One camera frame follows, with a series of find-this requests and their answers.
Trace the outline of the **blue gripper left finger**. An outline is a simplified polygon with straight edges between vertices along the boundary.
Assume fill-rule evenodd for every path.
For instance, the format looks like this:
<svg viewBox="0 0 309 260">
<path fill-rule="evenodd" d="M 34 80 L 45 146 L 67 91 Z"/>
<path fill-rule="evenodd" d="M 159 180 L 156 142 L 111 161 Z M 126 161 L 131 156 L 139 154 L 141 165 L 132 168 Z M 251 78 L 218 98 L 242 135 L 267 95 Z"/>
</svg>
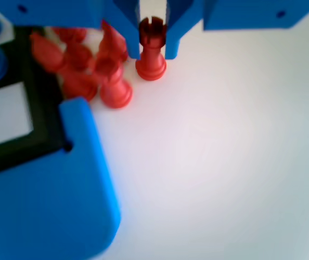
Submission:
<svg viewBox="0 0 309 260">
<path fill-rule="evenodd" d="M 139 59 L 140 3 L 138 0 L 104 1 L 104 19 L 126 40 L 130 58 Z"/>
</svg>

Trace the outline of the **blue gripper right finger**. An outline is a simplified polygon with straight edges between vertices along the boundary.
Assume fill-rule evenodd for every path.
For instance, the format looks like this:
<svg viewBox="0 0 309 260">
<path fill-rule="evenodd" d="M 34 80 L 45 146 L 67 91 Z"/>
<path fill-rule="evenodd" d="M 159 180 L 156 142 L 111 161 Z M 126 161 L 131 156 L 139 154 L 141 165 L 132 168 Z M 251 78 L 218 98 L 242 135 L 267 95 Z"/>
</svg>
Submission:
<svg viewBox="0 0 309 260">
<path fill-rule="evenodd" d="M 181 38 L 202 19 L 202 16 L 203 1 L 166 1 L 166 59 L 177 57 Z"/>
</svg>

